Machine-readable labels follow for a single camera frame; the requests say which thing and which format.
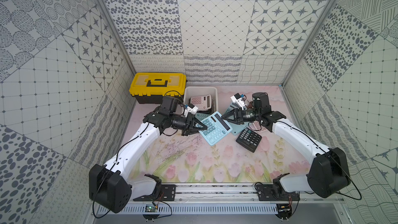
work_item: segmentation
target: table surface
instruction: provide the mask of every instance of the table surface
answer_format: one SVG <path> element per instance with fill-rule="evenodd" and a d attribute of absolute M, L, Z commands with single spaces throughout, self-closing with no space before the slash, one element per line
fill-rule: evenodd
<path fill-rule="evenodd" d="M 224 113 L 236 92 L 245 94 L 267 92 L 273 111 L 279 111 L 291 119 L 278 86 L 216 86 L 218 111 Z M 136 104 L 122 143 L 134 135 L 143 117 L 154 110 L 154 104 Z M 174 129 L 166 129 L 172 134 Z M 140 158 L 130 178 L 153 174 L 163 182 L 178 183 L 252 183 L 271 182 L 283 173 L 302 174 L 310 169 L 305 158 L 289 143 L 267 129 L 257 131 L 262 136 L 254 153 L 239 145 L 237 136 L 229 133 L 210 146 L 201 134 L 181 136 L 161 135 Z"/>

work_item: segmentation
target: calculator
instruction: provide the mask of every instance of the calculator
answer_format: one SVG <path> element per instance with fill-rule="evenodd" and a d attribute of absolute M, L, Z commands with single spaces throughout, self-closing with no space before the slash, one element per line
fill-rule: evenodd
<path fill-rule="evenodd" d="M 219 112 L 215 112 L 205 118 L 202 123 L 207 126 L 207 130 L 199 131 L 199 133 L 211 146 L 232 131 L 231 125 L 221 118 Z"/>
<path fill-rule="evenodd" d="M 231 103 L 231 105 L 226 109 L 225 113 L 231 112 L 234 108 L 240 108 L 240 106 L 236 103 Z M 229 123 L 232 127 L 232 134 L 238 135 L 239 132 L 241 132 L 244 128 L 249 126 L 249 122 L 245 122 L 244 124 L 234 124 L 234 123 Z"/>
<path fill-rule="evenodd" d="M 198 111 L 206 111 L 211 108 L 211 95 L 191 97 L 190 102 L 199 108 Z"/>
<path fill-rule="evenodd" d="M 238 142 L 238 144 L 245 147 L 249 151 L 254 152 L 257 149 L 261 138 L 261 135 L 250 130 L 249 128 L 245 128 L 236 139 L 236 142 Z"/>
<path fill-rule="evenodd" d="M 197 113 L 195 114 L 195 117 L 196 117 L 198 120 L 200 120 L 200 121 L 204 120 L 205 118 L 207 118 L 207 117 L 209 117 L 209 116 L 210 116 L 210 114 L 201 113 L 201 112 L 197 112 Z"/>

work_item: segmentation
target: patterned wall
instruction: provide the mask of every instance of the patterned wall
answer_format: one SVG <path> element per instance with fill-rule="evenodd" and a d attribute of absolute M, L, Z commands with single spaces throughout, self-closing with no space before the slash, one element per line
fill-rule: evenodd
<path fill-rule="evenodd" d="M 137 72 L 185 73 L 189 83 L 280 84 L 327 0 L 105 2 Z"/>
<path fill-rule="evenodd" d="M 356 223 L 398 213 L 398 0 L 338 0 L 285 86 L 301 127 L 346 151 Z M 342 190 L 358 197 L 350 185 Z"/>
<path fill-rule="evenodd" d="M 0 222 L 79 223 L 133 74 L 94 0 L 0 0 Z"/>

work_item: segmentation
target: toolbox handle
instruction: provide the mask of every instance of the toolbox handle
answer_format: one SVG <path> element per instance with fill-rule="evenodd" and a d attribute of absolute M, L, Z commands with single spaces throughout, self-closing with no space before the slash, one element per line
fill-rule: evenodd
<path fill-rule="evenodd" d="M 167 80 L 155 79 L 153 82 L 148 80 L 147 87 L 167 87 Z"/>

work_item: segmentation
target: yellow toolbox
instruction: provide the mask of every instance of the yellow toolbox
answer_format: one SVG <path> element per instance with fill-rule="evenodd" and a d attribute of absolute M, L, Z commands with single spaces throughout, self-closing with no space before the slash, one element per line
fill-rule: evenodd
<path fill-rule="evenodd" d="M 140 104 L 160 104 L 165 94 L 184 98 L 186 82 L 181 73 L 136 73 L 129 91 Z"/>

